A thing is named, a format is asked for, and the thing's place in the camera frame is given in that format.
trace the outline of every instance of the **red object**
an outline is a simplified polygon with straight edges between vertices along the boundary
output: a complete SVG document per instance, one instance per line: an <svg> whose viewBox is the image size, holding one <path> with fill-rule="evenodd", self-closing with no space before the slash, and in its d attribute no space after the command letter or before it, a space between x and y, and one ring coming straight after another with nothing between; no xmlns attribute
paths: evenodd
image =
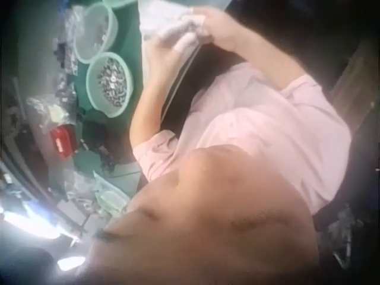
<svg viewBox="0 0 380 285"><path fill-rule="evenodd" d="M67 159L72 156L77 149L75 139L75 131L73 125L58 126L50 131L50 136L53 140L53 145L62 159Z"/></svg>

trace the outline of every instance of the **plastic bowl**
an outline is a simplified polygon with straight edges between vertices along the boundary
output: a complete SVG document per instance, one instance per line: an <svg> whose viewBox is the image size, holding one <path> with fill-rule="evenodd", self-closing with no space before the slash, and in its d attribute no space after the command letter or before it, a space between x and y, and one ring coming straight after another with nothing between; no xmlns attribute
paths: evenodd
<svg viewBox="0 0 380 285"><path fill-rule="evenodd" d="M106 65L108 58L113 58L114 60L118 61L125 73L126 94L124 103L121 107L115 107L105 98L103 90L99 84L99 79L97 78L102 68ZM90 102L93 105L94 109L103 112L108 118L115 118L124 112L134 89L133 79L129 68L120 56L112 52L104 52L93 58L87 70L85 86L88 98L90 99Z"/></svg>
<svg viewBox="0 0 380 285"><path fill-rule="evenodd" d="M108 17L107 32L103 43L96 47L96 37L102 21ZM97 55L108 50L118 33L118 20L112 9L104 3L90 6L84 13L83 26L77 27L74 37L74 51L79 61L89 64Z"/></svg>
<svg viewBox="0 0 380 285"><path fill-rule="evenodd" d="M137 0L103 0L103 3L110 6L113 9L122 8L125 5L137 2Z"/></svg>

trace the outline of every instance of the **wooden surface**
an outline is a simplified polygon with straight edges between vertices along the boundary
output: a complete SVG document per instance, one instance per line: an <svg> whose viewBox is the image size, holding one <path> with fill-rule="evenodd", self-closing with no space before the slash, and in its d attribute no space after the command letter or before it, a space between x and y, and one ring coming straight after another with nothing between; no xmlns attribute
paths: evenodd
<svg viewBox="0 0 380 285"><path fill-rule="evenodd" d="M332 90L332 104L355 134L379 97L379 43L363 39Z"/></svg>

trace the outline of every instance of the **woman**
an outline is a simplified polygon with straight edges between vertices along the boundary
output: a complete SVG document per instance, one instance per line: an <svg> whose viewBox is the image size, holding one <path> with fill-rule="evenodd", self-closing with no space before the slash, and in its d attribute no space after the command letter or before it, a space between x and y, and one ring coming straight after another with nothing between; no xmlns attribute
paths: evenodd
<svg viewBox="0 0 380 285"><path fill-rule="evenodd" d="M160 121L181 53L148 43L129 137L150 183L97 235L83 284L297 284L318 264L312 215L340 186L349 130L290 56L221 11L194 13L247 63L197 94L176 138Z"/></svg>

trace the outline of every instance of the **shirt sleeve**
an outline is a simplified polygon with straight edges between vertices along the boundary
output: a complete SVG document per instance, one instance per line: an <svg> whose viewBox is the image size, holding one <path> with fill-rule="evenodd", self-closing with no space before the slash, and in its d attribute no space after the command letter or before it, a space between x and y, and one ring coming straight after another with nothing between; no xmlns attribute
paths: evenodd
<svg viewBox="0 0 380 285"><path fill-rule="evenodd" d="M319 141L319 172L325 187L319 193L324 199L313 199L315 209L331 201L338 191L349 158L351 133L346 123L325 98L321 86L310 75L294 80L282 91L284 97L301 113Z"/></svg>
<svg viewBox="0 0 380 285"><path fill-rule="evenodd" d="M177 143L175 134L165 130L133 149L133 154L148 181L169 171Z"/></svg>

